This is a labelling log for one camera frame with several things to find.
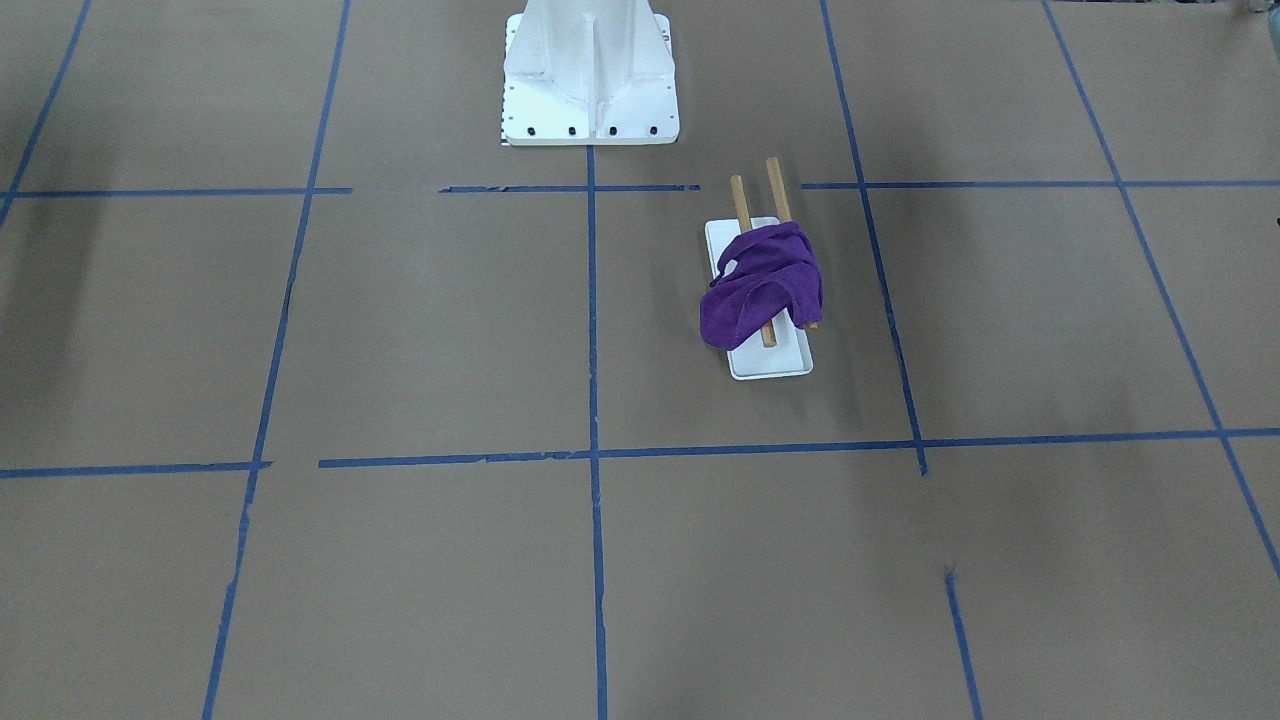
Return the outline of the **white pedestal column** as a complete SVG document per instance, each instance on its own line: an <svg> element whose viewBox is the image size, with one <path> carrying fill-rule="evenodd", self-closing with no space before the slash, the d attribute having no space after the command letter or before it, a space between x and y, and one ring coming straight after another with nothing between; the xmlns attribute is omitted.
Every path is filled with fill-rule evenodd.
<svg viewBox="0 0 1280 720"><path fill-rule="evenodd" d="M672 27L649 1L529 1L506 20L503 72L507 146L680 137Z"/></svg>

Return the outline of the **purple towel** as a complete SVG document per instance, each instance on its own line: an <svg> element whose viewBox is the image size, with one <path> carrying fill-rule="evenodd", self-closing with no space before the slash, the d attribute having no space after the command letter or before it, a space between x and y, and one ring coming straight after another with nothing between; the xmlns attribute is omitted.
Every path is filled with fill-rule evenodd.
<svg viewBox="0 0 1280 720"><path fill-rule="evenodd" d="M701 340L735 351L786 311L796 328L826 319L824 286L810 238L796 222L733 237L699 302Z"/></svg>

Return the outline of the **white towel rack with wooden bars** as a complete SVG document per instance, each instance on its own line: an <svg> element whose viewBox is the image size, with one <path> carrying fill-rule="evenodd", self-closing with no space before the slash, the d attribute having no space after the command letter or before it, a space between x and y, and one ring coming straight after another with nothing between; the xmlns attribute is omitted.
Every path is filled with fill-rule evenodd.
<svg viewBox="0 0 1280 720"><path fill-rule="evenodd" d="M742 178L733 176L730 179L733 217L710 220L705 224L704 236L712 272L710 281L716 275L717 259L735 236L774 223L796 222L778 158L765 159L765 173L774 215L754 217L748 205ZM806 329L796 328L790 314L782 311L735 351L719 351L724 352L730 374L736 380L805 375L813 369L808 334L817 325L819 324L809 325Z"/></svg>

